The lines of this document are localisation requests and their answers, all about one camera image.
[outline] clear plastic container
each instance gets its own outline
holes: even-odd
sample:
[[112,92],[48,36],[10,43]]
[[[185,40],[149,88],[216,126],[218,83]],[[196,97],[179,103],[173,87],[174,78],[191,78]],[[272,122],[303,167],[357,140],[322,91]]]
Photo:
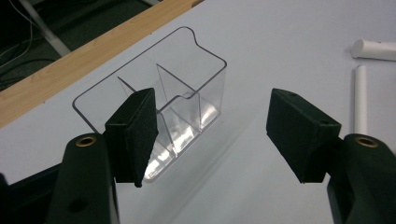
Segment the clear plastic container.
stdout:
[[73,107],[97,133],[135,91],[154,88],[159,135],[145,174],[154,180],[219,117],[227,63],[180,27],[84,91]]

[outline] wooden strip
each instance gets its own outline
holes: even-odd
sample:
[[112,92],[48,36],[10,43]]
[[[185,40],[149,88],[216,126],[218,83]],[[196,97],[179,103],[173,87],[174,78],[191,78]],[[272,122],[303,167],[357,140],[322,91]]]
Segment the wooden strip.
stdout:
[[0,127],[4,127],[72,85],[137,41],[191,8],[195,0],[164,0],[97,37],[62,59],[0,92]]

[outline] brass rivet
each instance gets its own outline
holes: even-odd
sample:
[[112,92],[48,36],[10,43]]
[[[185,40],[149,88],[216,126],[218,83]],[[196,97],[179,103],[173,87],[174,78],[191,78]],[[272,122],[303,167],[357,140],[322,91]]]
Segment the brass rivet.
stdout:
[[76,146],[78,147],[88,147],[93,145],[96,142],[96,137],[95,136],[86,136],[82,137],[77,140]]
[[355,141],[364,147],[378,147],[378,143],[372,138],[358,136]]

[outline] white table surface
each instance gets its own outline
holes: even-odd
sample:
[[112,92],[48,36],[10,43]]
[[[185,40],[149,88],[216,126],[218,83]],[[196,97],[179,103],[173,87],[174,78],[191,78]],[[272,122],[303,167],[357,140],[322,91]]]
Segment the white table surface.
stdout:
[[0,131],[12,184],[62,160],[91,129],[80,93],[189,26],[228,63],[222,115],[154,183],[118,184],[121,223],[332,223],[326,185],[300,185],[266,135],[272,88],[294,91],[352,131],[353,69],[367,65],[368,130],[396,151],[396,63],[352,59],[359,38],[396,41],[396,1],[205,0]]

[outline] white plastic rod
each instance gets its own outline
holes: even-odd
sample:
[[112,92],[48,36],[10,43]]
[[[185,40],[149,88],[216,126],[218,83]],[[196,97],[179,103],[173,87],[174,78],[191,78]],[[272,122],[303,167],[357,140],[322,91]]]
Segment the white plastic rod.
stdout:
[[22,6],[26,9],[26,11],[30,14],[32,19],[35,21],[37,26],[40,28],[41,33],[46,38],[46,40],[52,45],[52,47],[58,52],[62,57],[68,53],[70,53],[70,49],[62,42],[61,39],[58,38],[47,26],[46,23],[41,19],[35,9],[27,0],[20,0]]
[[367,73],[365,65],[359,65],[355,72],[354,113],[354,133],[367,134]]
[[353,58],[396,61],[396,42],[375,42],[359,39],[351,51]]

